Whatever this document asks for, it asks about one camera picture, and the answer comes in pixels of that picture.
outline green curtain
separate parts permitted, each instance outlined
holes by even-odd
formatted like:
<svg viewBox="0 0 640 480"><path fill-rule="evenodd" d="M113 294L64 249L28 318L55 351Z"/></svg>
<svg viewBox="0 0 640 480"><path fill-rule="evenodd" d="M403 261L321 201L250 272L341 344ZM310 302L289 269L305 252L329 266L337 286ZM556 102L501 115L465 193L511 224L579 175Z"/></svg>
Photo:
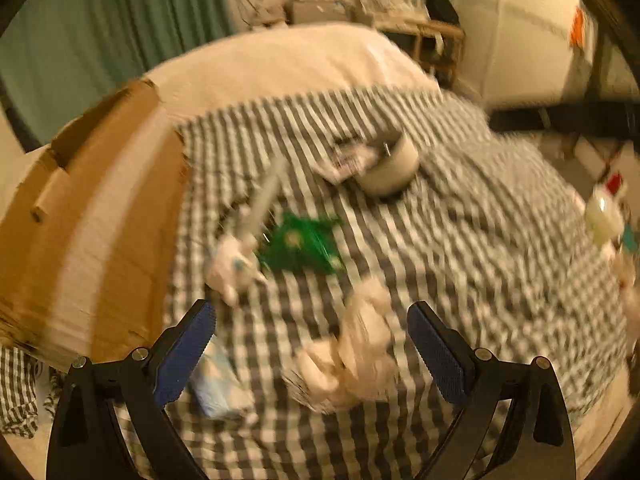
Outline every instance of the green curtain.
<svg viewBox="0 0 640 480"><path fill-rule="evenodd" d="M46 143L127 80L233 31L225 0L28 0L0 37L0 77Z"/></svg>

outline gray striped blanket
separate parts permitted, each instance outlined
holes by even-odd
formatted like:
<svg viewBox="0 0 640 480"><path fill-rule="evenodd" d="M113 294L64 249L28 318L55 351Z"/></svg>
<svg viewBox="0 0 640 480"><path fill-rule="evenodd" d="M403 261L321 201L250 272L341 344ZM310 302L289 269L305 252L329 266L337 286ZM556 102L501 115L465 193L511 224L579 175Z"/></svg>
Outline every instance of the gray striped blanket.
<svg viewBox="0 0 640 480"><path fill-rule="evenodd" d="M351 184L333 188L311 170L336 140L370 138L399 124L422 153L403 195L380 203ZM189 388L168 416L210 478L406 479L446 434L454 415L405 333L406 310L427 300L473 347L530 362L548 356L572 423L601 396L622 363L625 321L618 288L584 230L564 181L527 142L498 138L484 113L452 94L353 89L251 102L182 126L193 173L178 229L166 323L204 297L218 215L260 182L275 153L291 168L276 209L338 215L346 270L267 273L239 308L216 306L216 333L255 409L213 422ZM234 227L233 217L228 228ZM283 368L311 339L338 330L342 298L367 275L386 283L397 318L389 402L322 415L287 395ZM506 409L498 410L483 454ZM136 465L148 465L120 411Z"/></svg>

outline box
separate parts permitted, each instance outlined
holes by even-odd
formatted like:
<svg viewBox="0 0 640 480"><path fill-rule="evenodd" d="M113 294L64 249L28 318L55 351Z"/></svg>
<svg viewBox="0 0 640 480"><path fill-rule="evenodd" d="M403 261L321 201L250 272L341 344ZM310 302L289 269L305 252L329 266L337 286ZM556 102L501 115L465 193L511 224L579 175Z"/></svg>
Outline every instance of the box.
<svg viewBox="0 0 640 480"><path fill-rule="evenodd" d="M308 1L290 3L289 15L295 25L300 23L348 22L350 11L340 2Z"/></svg>
<svg viewBox="0 0 640 480"><path fill-rule="evenodd" d="M131 82L22 162L0 185L2 343L59 370L152 344L188 177L156 88Z"/></svg>

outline white tissue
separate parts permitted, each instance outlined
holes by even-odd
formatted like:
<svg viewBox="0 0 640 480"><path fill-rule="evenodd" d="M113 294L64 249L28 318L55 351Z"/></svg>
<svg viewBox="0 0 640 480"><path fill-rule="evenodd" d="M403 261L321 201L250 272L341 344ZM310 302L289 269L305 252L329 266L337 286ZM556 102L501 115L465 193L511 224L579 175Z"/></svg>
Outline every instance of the white tissue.
<svg viewBox="0 0 640 480"><path fill-rule="evenodd" d="M322 413L349 409L363 400L387 400L398 368L387 354L392 333L388 290L368 278L346 301L340 336L307 344L284 371L291 395Z"/></svg>

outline plastic bag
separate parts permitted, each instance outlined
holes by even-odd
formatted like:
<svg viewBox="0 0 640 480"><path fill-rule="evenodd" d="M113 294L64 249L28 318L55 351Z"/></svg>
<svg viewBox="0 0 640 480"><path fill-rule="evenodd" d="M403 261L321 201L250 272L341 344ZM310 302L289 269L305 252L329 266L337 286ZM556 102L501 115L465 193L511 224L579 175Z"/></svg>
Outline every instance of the plastic bag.
<svg viewBox="0 0 640 480"><path fill-rule="evenodd" d="M310 268L324 274L343 270L332 235L341 223L339 218L302 218L285 211L282 223L267 234L269 243L260 248L258 259L271 270Z"/></svg>
<svg viewBox="0 0 640 480"><path fill-rule="evenodd" d="M254 406L254 395L236 377L216 336L189 380L202 411L213 420L244 415Z"/></svg>

